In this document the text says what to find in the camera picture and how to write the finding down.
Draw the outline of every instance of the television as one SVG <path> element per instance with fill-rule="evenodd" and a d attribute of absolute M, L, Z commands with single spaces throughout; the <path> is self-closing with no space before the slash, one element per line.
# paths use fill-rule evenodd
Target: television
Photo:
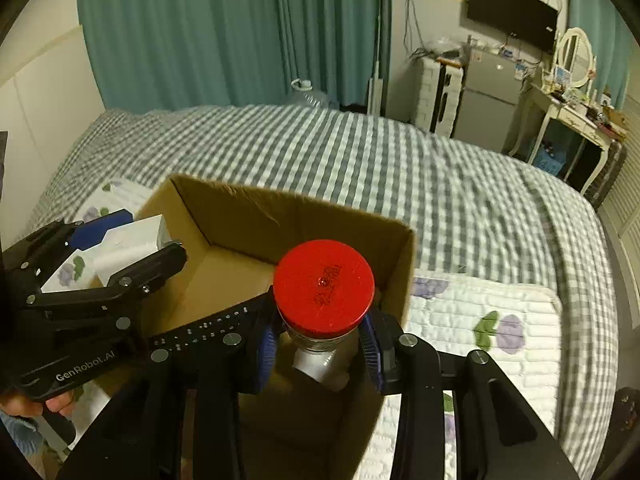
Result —
<path fill-rule="evenodd" d="M 468 0 L 466 16 L 553 52 L 558 11 L 541 0 Z"/>

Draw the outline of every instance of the red lid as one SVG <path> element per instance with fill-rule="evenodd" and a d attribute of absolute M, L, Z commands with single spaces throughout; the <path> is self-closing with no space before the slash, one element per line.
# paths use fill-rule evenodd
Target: red lid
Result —
<path fill-rule="evenodd" d="M 373 273 L 355 249 L 335 240 L 312 240 L 280 260 L 273 294 L 282 317 L 303 335 L 338 337 L 355 328 L 375 292 Z"/>

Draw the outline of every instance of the white desk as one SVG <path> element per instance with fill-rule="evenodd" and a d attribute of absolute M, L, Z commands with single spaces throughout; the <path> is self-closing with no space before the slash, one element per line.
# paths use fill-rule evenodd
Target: white desk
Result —
<path fill-rule="evenodd" d="M 524 109 L 522 110 L 522 118 L 520 120 L 518 140 L 516 141 L 513 149 L 509 152 L 509 155 L 513 156 L 520 148 L 520 144 L 522 143 L 522 138 L 524 136 L 524 129 L 526 127 L 527 118 L 529 117 L 531 109 L 534 106 L 542 108 L 542 110 L 546 112 L 545 118 L 542 121 L 540 130 L 538 131 L 538 136 L 536 138 L 536 142 L 533 145 L 533 151 L 529 156 L 527 164 L 533 164 L 533 160 L 536 157 L 536 153 L 538 152 L 538 149 L 540 147 L 540 142 L 542 142 L 542 138 L 545 136 L 546 127 L 548 126 L 549 121 L 551 119 L 560 121 L 562 124 L 571 128 L 574 132 L 582 137 L 580 147 L 578 148 L 578 151 L 574 156 L 574 160 L 572 160 L 571 165 L 569 166 L 569 170 L 564 176 L 565 182 L 569 178 L 571 172 L 574 170 L 575 164 L 576 162 L 578 162 L 578 159 L 582 154 L 582 150 L 584 149 L 584 143 L 587 140 L 589 142 L 592 142 L 602 150 L 602 152 L 600 153 L 600 160 L 593 170 L 593 173 L 591 173 L 587 181 L 584 183 L 584 186 L 582 186 L 582 190 L 580 190 L 580 194 L 584 195 L 584 192 L 587 191 L 587 189 L 593 182 L 593 179 L 598 176 L 605 163 L 607 162 L 611 139 L 609 139 L 606 134 L 601 132 L 593 122 L 588 120 L 587 117 L 579 115 L 574 110 L 562 104 L 551 95 L 545 94 L 538 86 L 532 85 L 531 88 L 527 91 L 527 94 L 527 100 L 525 102 Z"/>

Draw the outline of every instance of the refrigerator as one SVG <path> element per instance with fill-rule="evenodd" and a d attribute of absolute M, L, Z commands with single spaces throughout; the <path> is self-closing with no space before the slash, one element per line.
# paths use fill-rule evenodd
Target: refrigerator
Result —
<path fill-rule="evenodd" d="M 472 49 L 465 76 L 453 138 L 500 153 L 522 86 L 516 62 Z"/>

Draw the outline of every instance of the cardboard box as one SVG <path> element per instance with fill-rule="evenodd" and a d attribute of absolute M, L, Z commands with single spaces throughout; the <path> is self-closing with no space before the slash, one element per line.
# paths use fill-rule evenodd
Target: cardboard box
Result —
<path fill-rule="evenodd" d="M 140 211 L 164 215 L 188 261 L 143 305 L 145 335 L 166 332 L 265 292 L 274 266 L 296 245 L 331 238 L 359 251 L 373 270 L 382 309 L 402 319 L 414 264 L 414 234 L 404 224 L 285 192 L 172 176 Z M 247 478 L 350 479 L 382 405 L 362 356 L 339 393 L 291 367 L 285 334 L 270 382 L 240 396 Z M 122 373 L 102 386 L 113 393 Z"/>

